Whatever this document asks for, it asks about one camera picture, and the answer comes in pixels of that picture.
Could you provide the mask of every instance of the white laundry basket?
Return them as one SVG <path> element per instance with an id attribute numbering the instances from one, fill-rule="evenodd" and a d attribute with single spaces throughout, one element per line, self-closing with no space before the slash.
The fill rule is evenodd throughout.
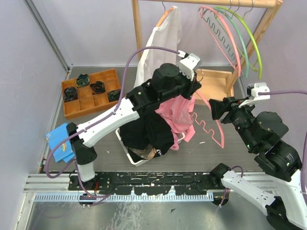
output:
<path id="1" fill-rule="evenodd" d="M 121 146 L 123 147 L 123 149 L 124 149 L 124 151 L 125 151 L 125 153 L 126 153 L 126 155 L 127 155 L 127 157 L 128 157 L 128 159 L 129 159 L 129 161 L 130 161 L 131 164 L 133 164 L 134 166 L 138 167 L 138 166 L 140 166 L 141 164 L 144 164 L 145 162 L 149 161 L 149 160 L 140 160 L 140 161 L 138 161 L 138 162 L 134 162 L 133 159 L 131 158 L 129 152 L 128 152 L 127 147 L 124 146 L 124 143 L 121 141 L 121 136 L 120 136 L 120 134 L 119 134 L 119 128 L 117 128 L 117 129 L 115 130 L 115 133 L 116 133 L 116 136 L 118 137 L 118 140 L 119 140 Z M 180 138 L 178 138 L 178 144 L 180 144 L 180 142 L 184 139 L 185 136 L 186 136 L 186 135 L 185 135 L 184 133 L 181 133 L 181 134 L 180 134 Z"/>

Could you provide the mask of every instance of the wooden compartment box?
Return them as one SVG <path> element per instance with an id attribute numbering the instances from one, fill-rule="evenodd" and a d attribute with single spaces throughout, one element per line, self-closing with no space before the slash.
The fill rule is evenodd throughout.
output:
<path id="1" fill-rule="evenodd" d="M 90 84 L 96 81 L 102 81 L 106 92 L 94 94 L 90 84 L 77 88 L 76 79 L 70 79 L 62 82 L 62 95 L 68 87 L 75 87 L 78 93 L 78 99 L 71 102 L 63 102 L 64 115 L 67 119 L 73 119 L 80 116 L 92 114 L 106 110 L 116 105 L 118 101 L 109 102 L 107 93 L 120 89 L 120 83 L 115 69 L 90 74 Z"/>
<path id="2" fill-rule="evenodd" d="M 197 80 L 201 80 L 201 88 L 198 90 L 207 100 L 216 99 L 222 101 L 224 97 L 233 97 L 234 88 L 226 92 L 227 82 L 231 79 L 232 72 L 202 69 L 197 70 Z M 195 93 L 196 104 L 205 104 Z"/>

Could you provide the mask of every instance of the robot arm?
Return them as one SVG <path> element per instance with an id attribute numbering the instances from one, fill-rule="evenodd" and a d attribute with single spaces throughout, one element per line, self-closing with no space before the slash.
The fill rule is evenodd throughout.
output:
<path id="1" fill-rule="evenodd" d="M 211 171 L 212 182 L 238 192 L 259 208 L 275 229 L 306 230 L 307 206 L 300 186 L 302 162 L 297 151 L 281 140 L 289 129 L 276 113 L 262 112 L 257 117 L 251 113 L 256 102 L 270 98 L 258 93 L 268 91 L 266 83 L 256 83 L 248 87 L 248 98 L 211 99 L 209 103 L 214 120 L 228 112 L 221 122 L 235 126 L 248 152 L 257 155 L 255 161 L 275 183 L 279 196 L 251 185 L 224 164 Z"/>
<path id="2" fill-rule="evenodd" d="M 184 52 L 179 52 L 179 56 L 183 58 L 179 62 L 179 67 L 170 63 L 162 64 L 154 71 L 152 79 L 127 93 L 126 97 L 121 100 L 116 113 L 113 113 L 108 119 L 88 130 L 86 129 L 112 114 L 115 106 L 83 124 L 70 123 L 67 125 L 69 136 L 86 130 L 70 140 L 83 182 L 95 177 L 93 162 L 97 158 L 97 154 L 93 146 L 101 138 L 125 123 L 155 111 L 161 103 L 171 98 L 181 95 L 190 99 L 193 93 L 201 87 L 201 84 L 196 80 L 195 72 L 201 64 L 199 57 L 194 54 L 187 55 Z"/>

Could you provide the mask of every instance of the wooden clothes rack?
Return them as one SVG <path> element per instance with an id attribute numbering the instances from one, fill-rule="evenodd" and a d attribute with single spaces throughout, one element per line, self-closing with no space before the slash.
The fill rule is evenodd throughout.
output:
<path id="1" fill-rule="evenodd" d="M 136 36 L 137 48 L 142 48 L 142 31 L 141 31 L 141 19 L 139 10 L 139 0 L 132 1 L 132 10 L 134 18 L 134 28 Z M 254 7 L 254 8 L 267 8 L 264 16 L 262 17 L 255 33 L 254 38 L 258 44 L 263 37 L 265 31 L 273 20 L 274 16 L 281 7 L 283 0 L 164 0 L 164 2 L 179 2 L 179 3 L 196 3 L 206 5 L 224 5 L 224 6 L 240 6 L 240 7 Z M 254 46 L 252 42 L 247 45 L 248 58 L 254 52 Z M 241 58 L 241 68 L 245 66 L 244 57 Z M 213 98 L 222 100 L 224 97 L 234 96 L 233 86 L 238 78 L 238 70 L 236 69 L 233 73 L 216 70 L 205 70 L 203 69 L 204 78 L 201 81 L 202 88 L 201 93 L 207 98 Z M 198 77 L 202 77 L 202 72 L 198 71 Z"/>

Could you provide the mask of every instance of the gray floor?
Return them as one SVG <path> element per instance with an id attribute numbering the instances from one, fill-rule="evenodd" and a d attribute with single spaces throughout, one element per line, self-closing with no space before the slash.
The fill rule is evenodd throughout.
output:
<path id="1" fill-rule="evenodd" d="M 109 68 L 73 68 L 70 78 L 77 78 L 81 73 L 94 73 Z M 121 80 L 123 68 L 117 68 L 118 77 Z M 125 92 L 129 92 L 135 79 L 136 68 L 129 68 L 127 81 L 125 82 Z M 240 97 L 240 89 L 235 85 L 235 96 Z M 207 106 L 196 105 L 195 112 L 199 120 L 206 121 L 206 129 L 212 128 L 216 132 L 217 139 L 220 140 L 218 127 L 211 119 L 211 113 Z M 97 116 L 100 113 L 91 114 L 77 119 L 67 120 L 61 108 L 57 120 L 59 126 L 64 122 L 83 123 Z M 225 148 L 221 149 L 212 139 L 211 134 L 206 134 L 202 127 L 194 124 L 195 136 L 188 143 L 182 142 L 178 151 L 170 150 L 165 156 L 155 158 L 147 163 L 135 167 L 130 164 L 119 141 L 112 132 L 101 139 L 96 145 L 95 150 L 98 158 L 94 162 L 96 171 L 210 171 L 219 163 L 225 163 L 232 167 L 240 165 L 245 171 L 260 171 L 261 169 L 254 162 L 255 155 L 249 154 L 240 136 L 236 133 L 232 125 L 222 125 L 225 135 Z M 55 163 L 52 159 L 50 163 L 51 171 L 62 169 L 64 162 Z"/>
<path id="2" fill-rule="evenodd" d="M 84 208 L 35 202 L 27 230 L 273 230 L 254 205 L 231 192 L 216 212 L 211 202 L 120 202 Z"/>

